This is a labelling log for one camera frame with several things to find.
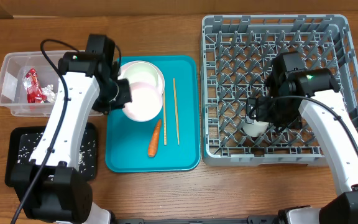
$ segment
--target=speckled black surface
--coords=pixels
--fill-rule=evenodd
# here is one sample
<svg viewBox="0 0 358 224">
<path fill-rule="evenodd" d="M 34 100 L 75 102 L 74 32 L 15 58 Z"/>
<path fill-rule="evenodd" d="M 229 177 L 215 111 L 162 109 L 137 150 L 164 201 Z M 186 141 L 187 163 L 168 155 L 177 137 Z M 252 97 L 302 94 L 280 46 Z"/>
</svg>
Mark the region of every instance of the speckled black surface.
<svg viewBox="0 0 358 224">
<path fill-rule="evenodd" d="M 29 161 L 32 151 L 37 147 L 45 127 L 17 128 L 11 134 L 6 171 L 6 184 L 10 186 L 10 173 L 14 164 L 25 164 Z M 79 172 L 85 181 L 96 176 L 96 152 L 98 135 L 95 127 L 88 123 L 80 146 Z"/>
</svg>

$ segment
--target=dish rack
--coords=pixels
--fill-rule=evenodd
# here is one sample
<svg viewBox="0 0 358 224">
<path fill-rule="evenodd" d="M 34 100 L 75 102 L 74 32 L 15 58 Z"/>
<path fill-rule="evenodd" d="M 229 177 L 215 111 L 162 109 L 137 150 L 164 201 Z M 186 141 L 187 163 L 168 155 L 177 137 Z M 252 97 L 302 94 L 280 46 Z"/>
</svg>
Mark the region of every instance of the dish rack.
<svg viewBox="0 0 358 224">
<path fill-rule="evenodd" d="M 299 52 L 309 70 L 330 69 L 358 131 L 358 64 L 344 16 L 206 16 L 201 38 L 201 114 L 207 165 L 326 165 L 305 121 L 301 130 L 282 133 L 270 125 L 257 138 L 241 129 L 246 99 L 269 93 L 264 82 L 272 71 L 272 59 L 292 51 Z"/>
</svg>

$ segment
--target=candy wrapper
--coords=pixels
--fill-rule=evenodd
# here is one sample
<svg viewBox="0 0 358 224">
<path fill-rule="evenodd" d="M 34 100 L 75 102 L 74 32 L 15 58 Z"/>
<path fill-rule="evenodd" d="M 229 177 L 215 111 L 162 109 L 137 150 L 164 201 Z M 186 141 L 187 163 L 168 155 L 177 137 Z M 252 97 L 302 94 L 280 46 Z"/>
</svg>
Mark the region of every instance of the candy wrapper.
<svg viewBox="0 0 358 224">
<path fill-rule="evenodd" d="M 53 103 L 56 101 L 56 93 L 53 92 L 53 85 L 47 85 L 47 87 L 42 88 L 42 94 L 47 96 L 47 101 Z"/>
<path fill-rule="evenodd" d="M 27 90 L 28 103 L 43 103 L 47 96 L 42 94 L 40 83 L 38 81 L 37 71 L 31 68 L 23 78 L 24 88 Z"/>
</svg>

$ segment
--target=clear plastic bin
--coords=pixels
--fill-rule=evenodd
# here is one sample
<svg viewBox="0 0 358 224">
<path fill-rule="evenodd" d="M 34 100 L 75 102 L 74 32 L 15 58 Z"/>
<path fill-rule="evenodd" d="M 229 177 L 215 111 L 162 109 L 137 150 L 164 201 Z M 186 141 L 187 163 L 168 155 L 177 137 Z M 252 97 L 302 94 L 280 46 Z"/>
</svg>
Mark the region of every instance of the clear plastic bin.
<svg viewBox="0 0 358 224">
<path fill-rule="evenodd" d="M 57 66 L 65 52 L 48 51 L 47 55 Z M 9 108 L 14 116 L 49 116 L 54 103 L 27 102 L 27 91 L 22 79 L 31 68 L 37 71 L 41 87 L 52 84 L 53 92 L 57 93 L 59 77 L 41 52 L 9 53 L 5 56 L 0 72 L 0 106 Z M 102 114 L 92 110 L 90 115 Z"/>
</svg>

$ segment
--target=wooden surface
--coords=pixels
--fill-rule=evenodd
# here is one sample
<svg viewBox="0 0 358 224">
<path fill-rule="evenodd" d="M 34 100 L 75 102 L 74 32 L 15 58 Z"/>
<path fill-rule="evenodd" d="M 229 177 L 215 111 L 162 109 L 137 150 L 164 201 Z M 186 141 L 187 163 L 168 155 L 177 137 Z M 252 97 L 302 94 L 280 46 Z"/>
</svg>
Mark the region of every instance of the wooden surface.
<svg viewBox="0 0 358 224">
<path fill-rule="evenodd" d="M 358 57 L 358 11 L 344 14 Z M 199 67 L 203 15 L 89 17 L 0 20 L 0 69 L 9 52 L 39 50 L 45 38 L 84 49 L 89 33 L 107 34 L 126 55 L 186 54 Z M 48 45 L 48 49 L 61 49 Z M 276 214 L 296 205 L 322 207 L 335 198 L 327 167 L 208 167 L 202 161 L 189 172 L 115 174 L 104 163 L 106 117 L 89 119 L 99 132 L 99 168 L 91 183 L 94 201 L 118 218 L 222 218 Z M 19 201 L 4 184 L 11 131 L 45 125 L 46 118 L 18 118 L 0 107 L 0 223 L 9 223 Z M 37 223 L 20 216 L 19 223 Z"/>
</svg>

